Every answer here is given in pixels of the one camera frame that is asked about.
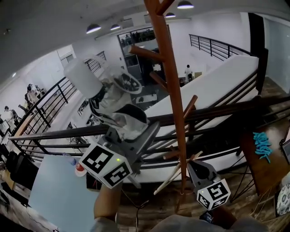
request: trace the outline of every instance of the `wooden floor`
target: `wooden floor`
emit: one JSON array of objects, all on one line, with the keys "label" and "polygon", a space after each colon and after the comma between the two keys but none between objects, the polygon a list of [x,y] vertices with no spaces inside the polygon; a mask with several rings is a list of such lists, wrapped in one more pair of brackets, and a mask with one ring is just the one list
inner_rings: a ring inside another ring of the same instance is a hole
[{"label": "wooden floor", "polygon": [[[285,95],[285,93],[274,82],[267,78],[265,80],[262,95],[266,97],[273,95]],[[290,102],[284,103],[282,107],[287,105],[290,105]],[[279,107],[281,107],[281,105],[273,106],[272,109],[277,110]],[[235,170],[235,172],[243,172],[244,169],[245,167],[240,168],[240,170]],[[225,174],[222,177],[226,178],[233,195],[238,188],[242,176],[239,174]],[[246,175],[240,190],[242,190],[250,181],[251,175]],[[125,193],[130,197],[130,199],[135,203],[136,206],[140,206],[148,199],[150,200],[149,204],[143,209],[140,209],[138,213],[140,232],[149,231],[157,223],[174,214],[174,208],[179,200],[180,182],[175,182],[167,186],[156,196],[152,196],[152,193],[154,192],[154,190],[157,189],[159,185],[160,184],[144,184],[142,185],[141,191],[138,191],[132,186],[124,185]],[[195,200],[196,197],[192,193],[193,191],[190,181],[187,182],[187,189],[188,195],[186,195],[185,200],[181,203],[178,214],[187,217],[198,218],[205,211],[205,209]],[[269,196],[268,200],[265,202],[263,209],[261,210],[264,201],[267,199],[267,195],[265,195],[261,203],[257,206],[256,212],[252,216],[257,217],[258,221],[267,225],[270,232],[282,232],[286,225],[290,222],[290,214],[276,218],[274,199],[271,199],[271,197],[272,194]],[[227,206],[237,218],[241,218],[249,216],[249,214],[251,214],[255,209],[258,201],[259,198],[256,194],[255,187],[252,187],[233,203],[228,202]],[[0,213],[9,216],[9,218],[19,224],[22,224],[28,229],[38,232],[47,232],[47,229],[44,229],[42,226],[39,225],[39,223],[35,223],[35,221],[31,220],[28,217],[27,213],[24,211],[25,209],[22,209],[21,206],[16,206],[13,206],[13,210],[10,211],[9,215],[7,215],[7,213],[3,211],[3,207],[0,207]],[[133,204],[124,194],[122,194],[121,206],[118,212],[118,227],[121,232],[135,231],[136,211],[137,209],[133,206]],[[41,219],[37,217],[37,215],[35,216],[35,218],[37,218],[37,222],[41,222],[46,228],[49,228],[51,231],[53,228],[55,228],[53,225],[50,225],[48,222],[46,222],[45,219]]]}]

